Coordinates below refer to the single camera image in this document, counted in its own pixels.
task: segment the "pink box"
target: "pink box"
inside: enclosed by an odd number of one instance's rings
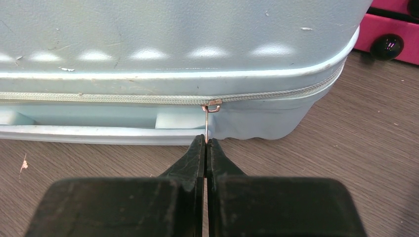
[[[397,60],[419,65],[418,24],[366,14],[361,21],[355,49],[369,52],[373,42],[386,34],[395,34],[403,39],[404,48]]]
[[[387,11],[394,11],[403,14],[409,14],[407,5],[410,0],[374,0],[371,7]]]

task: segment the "zipper pull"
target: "zipper pull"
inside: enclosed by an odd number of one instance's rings
[[[211,100],[202,105],[202,110],[205,112],[205,144],[208,144],[208,113],[217,113],[221,109],[222,100]],[[213,110],[208,109],[208,106],[217,105]]]

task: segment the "zipper track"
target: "zipper track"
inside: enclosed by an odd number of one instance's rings
[[[91,102],[91,103],[135,103],[160,105],[213,105],[233,101],[297,98],[314,94],[333,83],[343,70],[341,66],[325,80],[304,88],[261,93],[246,93],[217,96],[187,95],[113,95],[113,94],[74,94],[74,93],[36,93],[36,92],[0,92],[0,103],[19,102]]]

